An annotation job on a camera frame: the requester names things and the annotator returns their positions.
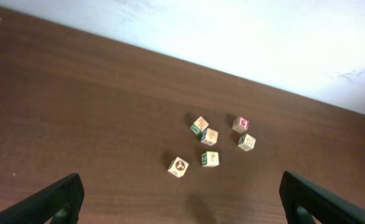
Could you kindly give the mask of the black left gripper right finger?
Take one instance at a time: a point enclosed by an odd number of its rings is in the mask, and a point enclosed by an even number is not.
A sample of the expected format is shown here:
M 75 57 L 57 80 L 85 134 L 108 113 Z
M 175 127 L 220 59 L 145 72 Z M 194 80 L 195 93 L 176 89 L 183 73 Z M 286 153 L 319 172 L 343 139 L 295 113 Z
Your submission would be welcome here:
M 365 224 L 365 210 L 294 172 L 283 173 L 279 194 L 289 224 Z

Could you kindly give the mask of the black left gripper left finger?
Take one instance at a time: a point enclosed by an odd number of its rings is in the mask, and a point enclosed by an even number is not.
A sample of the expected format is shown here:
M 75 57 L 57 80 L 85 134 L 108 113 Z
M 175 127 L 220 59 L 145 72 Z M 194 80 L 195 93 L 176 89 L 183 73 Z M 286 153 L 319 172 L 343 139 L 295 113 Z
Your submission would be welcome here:
M 0 212 L 0 223 L 73 223 L 84 199 L 78 173 L 72 173 Z

